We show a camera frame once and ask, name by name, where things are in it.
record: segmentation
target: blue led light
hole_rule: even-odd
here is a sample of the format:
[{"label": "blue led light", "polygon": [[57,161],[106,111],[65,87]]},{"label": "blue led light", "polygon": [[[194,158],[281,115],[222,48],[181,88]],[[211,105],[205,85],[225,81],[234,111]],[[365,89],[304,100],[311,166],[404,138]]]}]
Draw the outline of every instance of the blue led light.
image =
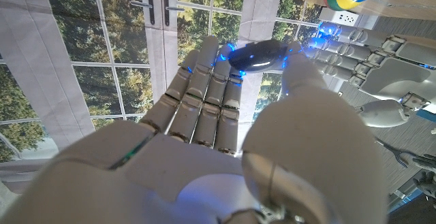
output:
[{"label": "blue led light", "polygon": [[435,67],[427,65],[427,64],[420,64],[420,66],[423,68],[432,69],[432,70],[436,69]]},{"label": "blue led light", "polygon": [[234,51],[233,45],[231,45],[231,44],[227,44],[227,45],[232,49],[232,51]]}]

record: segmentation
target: metal joint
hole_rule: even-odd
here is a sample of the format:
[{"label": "metal joint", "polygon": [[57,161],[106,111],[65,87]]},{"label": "metal joint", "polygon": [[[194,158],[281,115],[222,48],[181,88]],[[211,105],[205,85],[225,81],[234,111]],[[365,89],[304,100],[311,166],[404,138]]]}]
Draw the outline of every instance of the metal joint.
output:
[{"label": "metal joint", "polygon": [[411,92],[400,98],[399,103],[412,111],[418,111],[431,104],[428,100]]},{"label": "metal joint", "polygon": [[362,77],[362,76],[359,75],[359,74],[355,74],[355,75],[353,75],[353,76],[348,80],[348,82],[349,82],[350,84],[352,84],[352,85],[354,85],[354,86],[356,86],[356,87],[358,87],[358,88],[360,88],[360,86],[363,84],[364,81],[365,81],[365,78]]},{"label": "metal joint", "polygon": [[393,35],[381,45],[381,48],[387,53],[394,54],[405,42],[405,39]]}]

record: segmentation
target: black object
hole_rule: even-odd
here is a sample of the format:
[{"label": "black object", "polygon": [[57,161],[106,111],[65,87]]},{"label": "black object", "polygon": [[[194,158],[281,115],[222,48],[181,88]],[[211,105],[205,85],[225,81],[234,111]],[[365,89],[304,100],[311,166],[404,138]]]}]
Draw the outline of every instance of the black object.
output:
[{"label": "black object", "polygon": [[287,44],[275,39],[250,43],[229,54],[232,67],[245,72],[281,70],[287,65]]},{"label": "black object", "polygon": [[[154,6],[153,0],[149,0],[149,4]],[[154,9],[154,7],[151,7],[149,10],[150,10],[150,23],[152,25],[154,25],[155,24],[155,9]]]},{"label": "black object", "polygon": [[165,9],[165,25],[170,25],[170,11],[168,10],[169,0],[163,0],[163,8]]},{"label": "black object", "polygon": [[402,154],[407,154],[407,155],[411,155],[412,157],[417,157],[417,155],[416,155],[415,153],[413,153],[413,152],[411,152],[411,151],[408,151],[408,150],[397,149],[397,148],[395,148],[395,147],[393,147],[393,146],[391,146],[391,145],[389,145],[389,144],[383,142],[383,141],[380,140],[379,138],[375,138],[375,140],[376,140],[378,143],[380,143],[382,146],[384,146],[386,149],[388,149],[389,151],[391,151],[391,152],[394,154],[395,159],[396,159],[396,160],[397,160],[397,161],[398,161],[402,166],[404,166],[404,167],[407,167],[407,162],[404,161],[404,160],[400,157]]}]

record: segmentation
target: robotic arm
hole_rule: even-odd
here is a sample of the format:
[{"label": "robotic arm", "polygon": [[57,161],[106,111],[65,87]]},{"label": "robotic arm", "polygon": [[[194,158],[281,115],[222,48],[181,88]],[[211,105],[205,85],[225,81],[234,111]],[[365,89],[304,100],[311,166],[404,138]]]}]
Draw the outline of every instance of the robotic arm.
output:
[{"label": "robotic arm", "polygon": [[[287,97],[261,112],[239,159],[239,70],[264,68],[283,70]],[[207,37],[138,124],[59,153],[0,223],[381,224],[381,168],[371,132],[299,44],[218,51]]]},{"label": "robotic arm", "polygon": [[402,125],[419,109],[436,113],[436,49],[430,40],[330,22],[320,32],[364,45],[312,38],[306,53],[321,73],[381,100],[356,108],[366,125]]}]

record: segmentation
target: robot finger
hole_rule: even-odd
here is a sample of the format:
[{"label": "robot finger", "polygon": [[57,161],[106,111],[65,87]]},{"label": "robot finger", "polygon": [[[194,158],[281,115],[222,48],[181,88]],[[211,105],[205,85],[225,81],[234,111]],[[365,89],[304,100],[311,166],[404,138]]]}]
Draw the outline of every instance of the robot finger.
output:
[{"label": "robot finger", "polygon": [[371,50],[364,46],[355,44],[347,44],[334,40],[322,39],[320,37],[312,37],[308,45],[312,48],[327,50],[346,57],[351,57],[358,60],[365,60],[371,54]]},{"label": "robot finger", "polygon": [[344,26],[331,22],[323,22],[320,25],[320,33],[374,47],[382,46],[389,37],[387,33],[368,29],[358,29],[356,27]]},{"label": "robot finger", "polygon": [[225,87],[214,149],[229,155],[237,152],[238,120],[243,79],[235,70]]},{"label": "robot finger", "polygon": [[192,138],[194,144],[213,147],[225,86],[231,68],[228,62],[228,55],[231,51],[232,48],[225,45],[217,55],[212,78],[204,98],[204,105]]},{"label": "robot finger", "polygon": [[436,157],[435,156],[424,154],[424,157],[433,160],[433,163],[436,165]]},{"label": "robot finger", "polygon": [[218,51],[218,39],[208,36],[204,41],[198,61],[192,73],[186,93],[174,117],[168,135],[177,140],[190,143],[198,120],[203,99],[211,78],[212,68]]},{"label": "robot finger", "polygon": [[340,54],[335,54],[318,48],[306,48],[305,53],[307,57],[315,60],[315,62],[319,61],[332,66],[343,67],[348,70],[353,70],[358,64],[357,59],[341,56]]}]

